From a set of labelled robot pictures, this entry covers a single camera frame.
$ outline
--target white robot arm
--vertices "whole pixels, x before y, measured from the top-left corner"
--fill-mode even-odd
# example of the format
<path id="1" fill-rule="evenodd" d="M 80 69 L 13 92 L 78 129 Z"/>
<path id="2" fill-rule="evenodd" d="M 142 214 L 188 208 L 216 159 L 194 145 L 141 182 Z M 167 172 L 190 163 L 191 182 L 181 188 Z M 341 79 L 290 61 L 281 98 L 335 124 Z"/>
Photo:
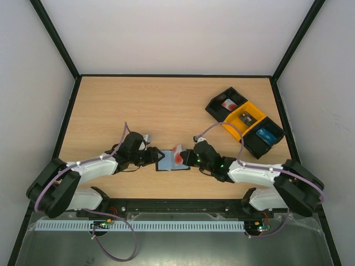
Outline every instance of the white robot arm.
<path id="1" fill-rule="evenodd" d="M 180 155 L 184 165 L 209 171 L 218 181 L 247 182 L 267 187 L 251 188 L 246 193 L 242 203 L 249 214 L 270 208 L 289 208 L 308 217 L 322 199 L 324 184 L 296 161 L 262 165 L 221 157 L 202 137 L 193 150 L 183 151 Z"/>

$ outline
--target plastic container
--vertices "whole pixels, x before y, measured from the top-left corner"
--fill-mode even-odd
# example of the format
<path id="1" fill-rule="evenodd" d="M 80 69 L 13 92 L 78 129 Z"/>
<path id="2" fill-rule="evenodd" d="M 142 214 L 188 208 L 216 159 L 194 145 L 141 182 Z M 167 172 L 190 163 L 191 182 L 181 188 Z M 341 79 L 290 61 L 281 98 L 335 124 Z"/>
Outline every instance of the plastic container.
<path id="1" fill-rule="evenodd" d="M 242 133 L 244 146 L 257 159 L 271 150 L 285 135 L 282 128 L 232 87 L 214 97 L 206 111 L 218 122 L 235 125 Z M 251 122 L 244 122 L 241 116 L 250 117 Z M 240 135 L 231 126 L 223 127 L 236 140 L 241 141 Z"/>

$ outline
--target black metal frame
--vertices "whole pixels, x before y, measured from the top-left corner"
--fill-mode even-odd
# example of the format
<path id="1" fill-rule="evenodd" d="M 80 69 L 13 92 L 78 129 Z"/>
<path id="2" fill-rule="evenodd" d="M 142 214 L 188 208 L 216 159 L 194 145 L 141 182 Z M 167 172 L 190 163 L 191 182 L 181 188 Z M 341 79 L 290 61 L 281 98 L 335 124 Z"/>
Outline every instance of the black metal frame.
<path id="1" fill-rule="evenodd" d="M 300 28 L 298 29 L 290 46 L 288 47 L 287 51 L 285 52 L 285 54 L 284 54 L 284 56 L 283 56 L 280 64 L 278 65 L 273 76 L 269 76 L 269 75 L 264 75 L 264 76 L 263 75 L 145 75 L 145 74 L 142 74 L 142 75 L 82 74 L 81 75 L 77 71 L 72 59 L 70 58 L 68 51 L 66 50 L 62 40 L 60 39 L 60 36 L 59 36 L 58 32 L 56 31 L 53 23 L 51 22 L 49 15 L 45 11 L 41 1 L 40 0 L 30 0 L 30 2 L 33 5 L 35 11 L 37 12 L 43 25 L 45 26 L 48 34 L 52 38 L 55 46 L 57 47 L 63 60 L 66 63 L 68 69 L 70 70 L 70 72 L 72 73 L 72 75 L 75 79 L 73 92 L 70 97 L 68 108 L 65 113 L 62 127 L 59 132 L 58 140 L 57 140 L 57 143 L 54 148 L 53 158 L 59 156 L 60 149 L 63 144 L 65 132 L 66 132 L 68 124 L 69 124 L 70 116 L 71 116 L 72 110 L 74 108 L 75 99 L 76 99 L 76 96 L 77 96 L 77 93 L 78 93 L 78 90 L 80 87 L 80 82 L 81 82 L 83 76 L 134 76 L 134 77 L 147 77 L 148 76 L 148 77 L 172 77 L 172 78 L 179 78 L 179 77 L 184 77 L 184 78 L 268 78 L 270 80 L 270 84 L 271 84 L 271 88 L 273 91 L 273 95 L 275 97 L 277 109 L 280 114 L 282 126 L 285 130 L 285 133 L 286 133 L 286 140 L 287 140 L 288 148 L 290 150 L 291 157 L 292 157 L 292 159 L 294 159 L 298 162 L 300 161 L 300 157 L 297 152 L 295 141 L 293 139 L 291 127 L 290 127 L 290 124 L 288 122 L 287 115 L 285 112 L 285 107 L 283 105 L 282 98 L 280 96 L 280 91 L 277 86 L 277 80 L 280 78 L 286 65 L 290 61 L 290 59 L 293 56 L 294 52 L 296 51 L 298 45 L 300 44 L 302 38 L 305 36 L 306 32 L 308 31 L 309 27 L 311 26 L 313 20 L 315 19 L 316 15 L 320 11 L 321 7 L 323 6 L 325 0 L 315 0 L 314 1 L 312 7 L 310 8 L 309 12 L 307 13 L 305 19 L 303 20 Z M 130 202 L 130 204 L 140 204 L 141 203 L 141 208 L 145 208 L 145 209 L 154 208 L 154 206 L 155 206 L 154 204 L 156 204 L 156 202 L 152 199 L 139 199 L 139 200 L 118 199 L 118 201 L 125 202 L 125 204 L 128 204 L 128 202 Z M 191 206 L 187 206 L 188 204 L 190 204 L 191 201 L 194 201 L 194 200 L 193 199 L 192 200 L 175 200 L 175 199 L 164 200 L 164 202 L 167 202 L 165 204 L 170 203 L 172 207 L 175 206 L 177 204 L 177 202 L 178 202 L 179 206 L 181 206 L 182 204 L 184 204 L 184 202 L 186 202 L 186 208 L 191 207 Z M 211 211 L 210 204 L 211 204 L 211 202 L 213 202 L 213 204 L 212 204 L 213 206 L 214 205 L 218 206 L 217 209 L 219 211 L 223 211 L 223 208 L 225 206 L 227 206 L 228 203 L 230 203 L 231 201 L 233 201 L 233 200 L 230 200 L 230 199 L 221 199 L 221 200 L 213 200 L 213 201 L 198 200 L 198 201 L 196 201 L 196 204 L 197 204 L 196 206 L 198 206 L 199 209 L 204 209 L 203 205 L 205 203 L 206 204 L 205 208 L 208 209 L 209 211 Z M 326 235 L 326 240 L 327 240 L 327 243 L 329 246 L 329 250 L 331 252 L 331 256 L 332 256 L 334 265 L 339 266 L 339 265 L 341 265 L 341 262 L 340 262 L 340 259 L 339 259 L 339 256 L 338 256 L 338 253 L 337 253 L 337 250 L 336 250 L 336 247 L 335 247 L 332 235 L 331 235 L 331 231 L 329 229 L 329 225 L 328 225 L 328 222 L 327 222 L 327 219 L 324 214 L 324 210 L 323 210 L 322 206 L 319 206 L 316 211 L 319 215 L 319 219 L 321 221 L 321 226 L 322 226 L 323 231 Z M 8 262 L 8 265 L 10 265 L 10 266 L 15 265 L 15 263 L 16 263 L 17 256 L 18 256 L 19 250 L 21 248 L 21 244 L 22 244 L 23 238 L 25 236 L 25 233 L 26 233 L 26 230 L 28 227 L 28 223 L 29 223 L 29 219 L 31 217 L 32 212 L 33 212 L 33 204 L 30 203 L 30 205 L 28 206 L 26 215 L 24 217 L 21 229 L 19 231 L 16 243 L 14 245 L 13 252 L 12 252 L 10 260 Z"/>

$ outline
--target cable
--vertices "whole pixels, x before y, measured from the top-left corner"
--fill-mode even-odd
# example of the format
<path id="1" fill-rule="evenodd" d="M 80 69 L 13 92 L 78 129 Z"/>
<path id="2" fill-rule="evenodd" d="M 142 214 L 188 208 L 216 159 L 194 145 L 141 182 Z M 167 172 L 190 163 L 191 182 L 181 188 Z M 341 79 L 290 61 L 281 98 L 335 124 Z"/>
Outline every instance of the cable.
<path id="1" fill-rule="evenodd" d="M 243 139 L 243 135 L 242 133 L 240 132 L 240 130 L 233 124 L 230 124 L 230 123 L 226 123 L 226 122 L 218 122 L 218 123 L 215 123 L 213 125 L 211 125 L 210 127 L 208 127 L 204 132 L 202 132 L 201 134 L 199 134 L 197 136 L 197 139 L 202 137 L 204 134 L 206 134 L 210 129 L 212 129 L 213 127 L 215 126 L 218 126 L 218 125 L 228 125 L 228 126 L 231 126 L 233 127 L 237 132 L 238 134 L 240 135 L 240 142 L 241 142 L 241 148 L 238 152 L 238 155 L 237 155 L 237 163 L 240 165 L 240 166 L 243 166 L 245 168 L 250 168 L 250 169 L 257 169 L 257 170 L 266 170 L 266 171 L 269 171 L 270 168 L 268 167 L 263 167 L 263 166 L 252 166 L 252 165 L 248 165 L 246 164 L 245 162 L 242 162 L 240 160 L 240 157 L 241 157 L 241 154 L 242 154 L 242 151 L 243 151 L 243 148 L 244 148 L 244 139 Z M 280 172 L 280 173 L 284 173 L 285 175 L 289 175 L 289 176 L 292 176 L 308 185 L 310 185 L 311 187 L 313 187 L 320 195 L 321 195 L 321 200 L 319 202 L 320 203 L 323 203 L 324 202 L 324 199 L 325 199 L 325 196 L 324 196 L 324 192 L 319 188 L 317 187 L 315 184 L 313 184 L 311 181 L 305 179 L 304 177 L 300 176 L 300 175 L 297 175 L 295 173 L 292 173 L 290 171 L 286 171 L 286 170 L 283 170 L 283 169 L 277 169 L 277 168 L 273 168 L 272 169 L 273 171 L 275 172 Z"/>
<path id="2" fill-rule="evenodd" d="M 199 171 L 200 171 L 201 173 L 203 173 L 205 176 L 213 176 L 213 175 L 209 175 L 208 173 L 204 173 L 204 170 L 201 169 L 201 168 L 199 168 Z"/>
<path id="3" fill-rule="evenodd" d="M 58 180 L 63 174 L 65 174 L 66 172 L 68 172 L 70 169 L 77 167 L 78 165 L 84 165 L 85 163 L 89 163 L 89 162 L 95 162 L 95 161 L 100 161 L 100 160 L 106 160 L 108 158 L 111 158 L 120 148 L 123 140 L 124 140 L 124 136 L 126 135 L 126 130 L 129 130 L 127 122 L 124 123 L 124 130 L 122 133 L 122 137 L 120 142 L 118 143 L 118 145 L 113 149 L 113 151 L 107 155 L 107 156 L 103 156 L 103 157 L 95 157 L 95 158 L 91 158 L 82 162 L 78 162 L 76 164 L 70 165 L 67 168 L 63 169 L 62 171 L 59 171 L 55 177 L 53 177 L 53 179 L 45 186 L 45 188 L 42 190 L 42 192 L 39 194 L 37 200 L 35 201 L 34 204 L 34 210 L 35 212 L 40 212 L 40 209 L 38 208 L 40 201 L 42 200 L 44 194 L 49 190 L 49 188 L 53 185 L 53 183 Z"/>
<path id="4" fill-rule="evenodd" d="M 125 224 L 127 224 L 127 226 L 129 227 L 129 229 L 131 229 L 132 233 L 133 233 L 133 237 L 134 237 L 134 249 L 133 249 L 133 252 L 131 254 L 131 256 L 129 256 L 127 259 L 119 259 L 119 258 L 116 258 L 114 256 L 112 256 L 110 253 L 108 253 L 106 251 L 106 249 L 101 245 L 101 243 L 99 242 L 98 238 L 95 236 L 95 230 L 99 227 L 99 226 L 95 226 L 94 229 L 93 229 L 93 232 L 92 232 L 92 239 L 95 239 L 97 244 L 99 245 L 100 249 L 103 251 L 103 253 L 109 257 L 110 259 L 116 261 L 116 262 L 128 262 L 130 261 L 131 259 L 134 258 L 135 256 L 135 253 L 137 252 L 137 249 L 138 249 L 138 238 L 137 238 L 137 235 L 133 229 L 133 227 L 131 226 L 131 224 L 129 222 L 127 222 L 125 219 L 119 217 L 119 216 L 116 216 L 116 215 L 113 215 L 113 214 L 110 214 L 110 213 L 104 213 L 104 212 L 96 212 L 96 211 L 92 211 L 90 209 L 83 209 L 84 211 L 86 212 L 90 212 L 90 213 L 94 213 L 94 214 L 99 214 L 99 215 L 105 215 L 105 216 L 109 216 L 109 217 L 113 217 L 117 220 L 120 220 L 120 221 L 123 221 Z"/>
<path id="5" fill-rule="evenodd" d="M 271 237 L 274 236 L 275 234 L 279 233 L 281 230 L 283 230 L 283 228 L 286 226 L 286 223 L 288 221 L 288 218 L 290 217 L 290 209 L 287 209 L 287 213 L 286 213 L 286 217 L 285 220 L 283 221 L 282 225 L 278 228 L 278 230 L 270 233 L 270 234 L 264 234 L 262 236 L 251 236 L 248 234 L 247 231 L 245 231 L 245 234 L 249 237 L 249 238 L 265 238 L 265 237 Z"/>

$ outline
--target blue object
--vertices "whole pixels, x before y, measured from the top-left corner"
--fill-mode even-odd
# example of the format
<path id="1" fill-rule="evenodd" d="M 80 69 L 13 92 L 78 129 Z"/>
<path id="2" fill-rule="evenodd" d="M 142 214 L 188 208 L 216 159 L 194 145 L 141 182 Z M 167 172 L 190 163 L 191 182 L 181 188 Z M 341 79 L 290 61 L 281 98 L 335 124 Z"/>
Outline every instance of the blue object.
<path id="1" fill-rule="evenodd" d="M 257 132 L 256 135 L 261 138 L 262 140 L 264 140 L 264 142 L 266 144 L 268 144 L 269 146 L 272 146 L 275 144 L 276 142 L 276 137 L 270 133 L 270 131 L 268 131 L 267 129 L 265 129 L 264 127 L 260 128 Z"/>

